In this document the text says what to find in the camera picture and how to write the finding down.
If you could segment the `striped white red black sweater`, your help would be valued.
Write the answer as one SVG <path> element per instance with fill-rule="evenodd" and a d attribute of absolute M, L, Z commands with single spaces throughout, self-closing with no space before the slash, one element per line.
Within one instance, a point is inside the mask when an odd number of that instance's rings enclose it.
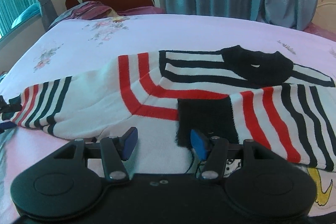
<path fill-rule="evenodd" d="M 241 144 L 253 139 L 289 162 L 335 170 L 335 80 L 280 52 L 122 55 L 93 71 L 25 88 L 2 121 L 87 141 L 136 127 L 144 160 L 193 149 L 191 130 Z"/>

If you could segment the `floral pink bed sheet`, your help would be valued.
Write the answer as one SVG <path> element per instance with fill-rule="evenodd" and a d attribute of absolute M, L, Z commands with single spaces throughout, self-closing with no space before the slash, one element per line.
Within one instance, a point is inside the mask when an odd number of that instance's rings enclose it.
<path fill-rule="evenodd" d="M 234 46 L 280 52 L 335 80 L 331 40 L 241 19 L 139 15 L 57 24 L 9 71 L 1 96 L 8 101 L 122 55 Z M 335 223 L 335 170 L 289 162 L 253 139 L 233 144 L 221 137 L 207 161 L 194 149 L 181 159 L 144 160 L 139 132 L 122 161 L 115 141 L 123 134 L 87 141 L 6 130 L 1 223 Z"/>

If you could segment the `cream round footboard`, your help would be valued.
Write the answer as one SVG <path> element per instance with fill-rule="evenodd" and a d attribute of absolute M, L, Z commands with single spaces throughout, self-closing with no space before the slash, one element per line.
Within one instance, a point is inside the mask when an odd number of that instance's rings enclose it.
<path fill-rule="evenodd" d="M 335 33 L 336 0 L 318 0 L 312 23 Z"/>

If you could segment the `purple crumpled pillow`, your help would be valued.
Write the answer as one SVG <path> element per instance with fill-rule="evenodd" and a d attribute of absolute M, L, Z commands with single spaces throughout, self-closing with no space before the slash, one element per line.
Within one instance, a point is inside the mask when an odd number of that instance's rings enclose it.
<path fill-rule="evenodd" d="M 59 15 L 49 26 L 49 30 L 64 20 L 80 19 L 95 20 L 107 17 L 165 14 L 164 9 L 154 6 L 136 7 L 125 11 L 116 12 L 112 7 L 98 1 L 86 1 L 80 3 Z"/>

